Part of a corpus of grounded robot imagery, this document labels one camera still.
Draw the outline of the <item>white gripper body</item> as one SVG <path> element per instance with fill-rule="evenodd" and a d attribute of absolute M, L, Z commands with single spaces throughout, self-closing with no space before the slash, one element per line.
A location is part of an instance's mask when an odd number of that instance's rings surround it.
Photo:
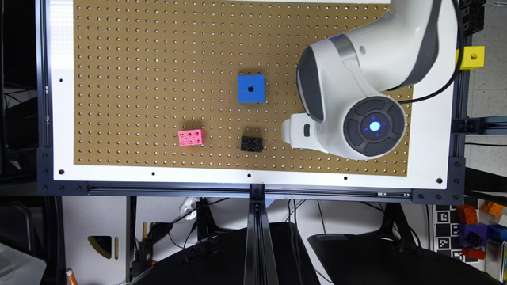
<path fill-rule="evenodd" d="M 316 135 L 317 122 L 306 113 L 295 113 L 283 121 L 282 141 L 294 149 L 323 151 Z"/>

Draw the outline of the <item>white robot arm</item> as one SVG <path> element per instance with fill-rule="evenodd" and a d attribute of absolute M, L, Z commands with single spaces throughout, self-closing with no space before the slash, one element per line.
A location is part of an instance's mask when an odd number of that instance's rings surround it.
<path fill-rule="evenodd" d="M 406 113 L 384 91 L 418 83 L 431 70 L 441 6 L 393 1 L 380 19 L 306 47 L 296 71 L 305 111 L 282 123 L 283 141 L 354 160 L 392 151 L 406 132 Z"/>

